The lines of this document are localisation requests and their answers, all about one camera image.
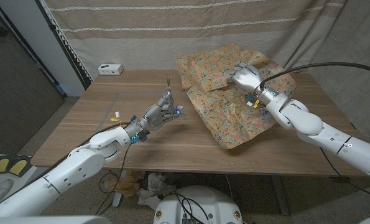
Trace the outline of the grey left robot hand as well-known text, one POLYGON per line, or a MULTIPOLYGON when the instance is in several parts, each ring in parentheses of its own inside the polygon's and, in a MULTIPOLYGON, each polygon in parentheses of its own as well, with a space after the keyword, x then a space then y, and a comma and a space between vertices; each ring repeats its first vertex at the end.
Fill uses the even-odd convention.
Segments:
POLYGON ((169 87, 162 92, 161 99, 152 105, 145 114, 128 124, 124 130, 131 139, 131 143, 145 141, 150 132, 160 129, 165 123, 183 116, 183 106, 176 105, 169 87))

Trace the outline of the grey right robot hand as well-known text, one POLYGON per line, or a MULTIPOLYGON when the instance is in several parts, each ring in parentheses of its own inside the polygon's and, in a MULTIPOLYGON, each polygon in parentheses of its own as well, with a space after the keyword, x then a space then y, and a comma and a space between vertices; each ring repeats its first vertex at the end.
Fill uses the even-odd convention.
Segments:
POLYGON ((254 95, 263 104, 268 105, 279 93, 269 86, 262 86, 261 72, 251 64, 239 62, 228 77, 227 84, 233 84, 242 94, 254 95))

